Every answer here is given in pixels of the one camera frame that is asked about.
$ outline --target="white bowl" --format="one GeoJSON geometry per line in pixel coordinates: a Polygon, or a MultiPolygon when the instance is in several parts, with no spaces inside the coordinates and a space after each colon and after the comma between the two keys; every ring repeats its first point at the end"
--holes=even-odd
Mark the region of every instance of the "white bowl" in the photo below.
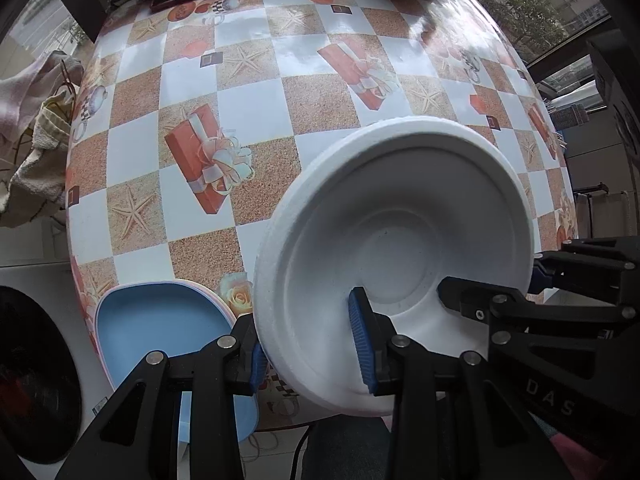
{"type": "Polygon", "coordinates": [[[372,124],[319,155],[278,204],[255,267],[258,337],[298,393],[386,415],[393,399],[362,383],[351,289],[431,351],[486,354],[486,326],[446,311],[436,288],[457,276],[525,292],[532,247],[522,184],[484,137],[432,117],[372,124]]]}

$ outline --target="table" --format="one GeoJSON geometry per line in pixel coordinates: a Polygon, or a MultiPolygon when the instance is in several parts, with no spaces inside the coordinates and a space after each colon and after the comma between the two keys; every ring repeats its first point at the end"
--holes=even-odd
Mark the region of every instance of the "table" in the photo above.
{"type": "MultiPolygon", "coordinates": [[[[252,308],[276,204],[327,146],[375,121],[466,124],[510,161],[535,249],[577,234],[571,185],[523,62],[475,0],[199,0],[114,12],[87,67],[67,168],[87,328],[117,284],[184,278],[252,308]]],[[[260,428],[325,410],[270,370],[260,428]]]]}

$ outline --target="metal screw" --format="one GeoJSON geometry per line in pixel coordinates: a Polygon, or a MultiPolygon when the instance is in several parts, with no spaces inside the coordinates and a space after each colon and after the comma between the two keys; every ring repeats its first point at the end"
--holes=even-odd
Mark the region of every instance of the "metal screw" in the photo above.
{"type": "Polygon", "coordinates": [[[473,352],[472,350],[463,353],[462,358],[465,360],[465,363],[470,366],[476,366],[482,362],[481,355],[478,352],[473,352]]]}
{"type": "Polygon", "coordinates": [[[398,348],[406,348],[410,342],[411,340],[405,335],[396,334],[391,338],[392,345],[398,348]]]}
{"type": "Polygon", "coordinates": [[[625,319],[633,319],[636,317],[636,310],[632,306],[624,306],[622,308],[622,317],[625,319]]]}
{"type": "Polygon", "coordinates": [[[162,355],[162,352],[159,352],[158,350],[149,352],[146,355],[146,362],[149,363],[150,365],[160,364],[162,362],[162,359],[164,359],[164,356],[162,355]]]}
{"type": "Polygon", "coordinates": [[[223,335],[218,339],[218,346],[220,348],[231,348],[236,344],[236,338],[232,335],[223,335]]]}
{"type": "Polygon", "coordinates": [[[491,341],[496,345],[506,345],[511,339],[511,334],[506,330],[500,330],[499,332],[494,332],[491,336],[491,341]]]}

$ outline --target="blue bowl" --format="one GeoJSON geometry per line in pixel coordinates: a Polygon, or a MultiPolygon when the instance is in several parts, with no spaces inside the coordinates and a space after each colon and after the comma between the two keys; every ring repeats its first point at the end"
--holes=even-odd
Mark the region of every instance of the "blue bowl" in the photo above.
{"type": "MultiPolygon", "coordinates": [[[[180,282],[153,282],[111,289],[100,300],[95,316],[100,358],[114,388],[147,353],[163,350],[169,357],[200,350],[231,332],[233,315],[226,305],[196,286],[180,282]]],[[[258,424],[253,397],[234,396],[238,441],[258,424]]],[[[191,393],[182,394],[178,439],[190,437],[191,393]]]]}

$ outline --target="person's leg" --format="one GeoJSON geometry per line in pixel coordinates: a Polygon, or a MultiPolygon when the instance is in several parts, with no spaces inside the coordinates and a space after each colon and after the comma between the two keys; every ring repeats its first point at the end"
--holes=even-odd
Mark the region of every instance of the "person's leg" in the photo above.
{"type": "Polygon", "coordinates": [[[319,420],[309,432],[302,480],[383,480],[389,439],[380,418],[319,420]]]}

